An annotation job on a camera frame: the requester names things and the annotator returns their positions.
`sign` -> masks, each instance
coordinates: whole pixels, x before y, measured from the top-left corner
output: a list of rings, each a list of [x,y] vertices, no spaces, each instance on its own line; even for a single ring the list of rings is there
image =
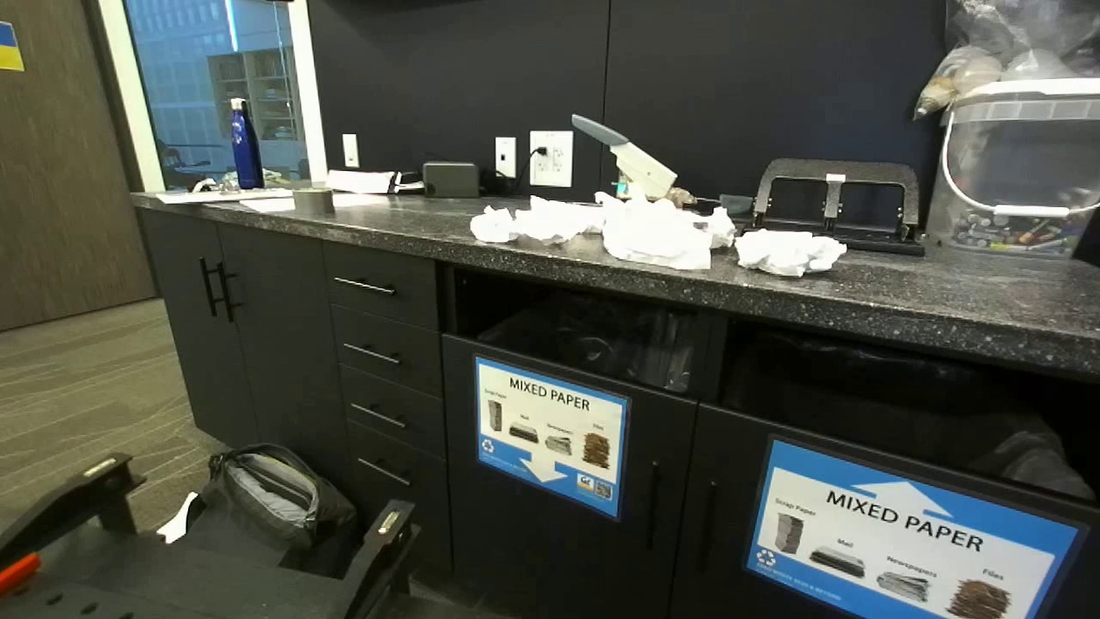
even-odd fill
[[[1026,619],[1074,544],[1066,523],[773,440],[750,569],[858,614]]]
[[[618,519],[630,397],[493,357],[478,365],[478,461]]]
[[[11,20],[0,20],[0,72],[23,72],[23,50]]]

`floor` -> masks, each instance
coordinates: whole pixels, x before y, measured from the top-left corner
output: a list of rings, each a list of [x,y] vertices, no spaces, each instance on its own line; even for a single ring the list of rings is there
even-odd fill
[[[132,505],[154,529],[205,484],[214,447],[188,419],[161,303],[0,333],[0,516],[132,453],[147,476]]]

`granite countertop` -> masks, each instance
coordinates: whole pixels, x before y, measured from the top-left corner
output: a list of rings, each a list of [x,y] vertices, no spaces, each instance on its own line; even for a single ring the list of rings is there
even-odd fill
[[[485,201],[505,206],[505,198],[378,194],[366,206],[344,206],[333,215],[255,214],[233,201],[161,206],[144,194],[135,201],[161,215],[211,215],[485,270],[1100,379],[1100,269],[1082,262],[969,249],[930,249],[924,257],[854,249],[832,275],[773,277],[743,270],[733,253],[714,253],[708,270],[634,265],[607,253],[600,236],[578,236],[563,247],[478,244],[468,226],[471,215]]]

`electrical outlet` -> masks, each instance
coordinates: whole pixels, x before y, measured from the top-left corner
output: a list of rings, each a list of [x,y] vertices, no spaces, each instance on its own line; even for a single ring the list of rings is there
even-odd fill
[[[573,185],[573,131],[530,131],[530,185]]]
[[[504,134],[497,136],[497,156],[493,156],[497,179],[515,179],[515,136]]]
[[[344,168],[359,168],[359,134],[341,134]]]

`water bottle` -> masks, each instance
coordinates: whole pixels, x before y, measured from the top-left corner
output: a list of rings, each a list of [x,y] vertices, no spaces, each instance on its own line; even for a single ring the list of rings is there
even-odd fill
[[[261,187],[265,185],[261,143],[255,142],[246,97],[233,97],[230,108],[233,108],[230,134],[233,134],[237,185]]]

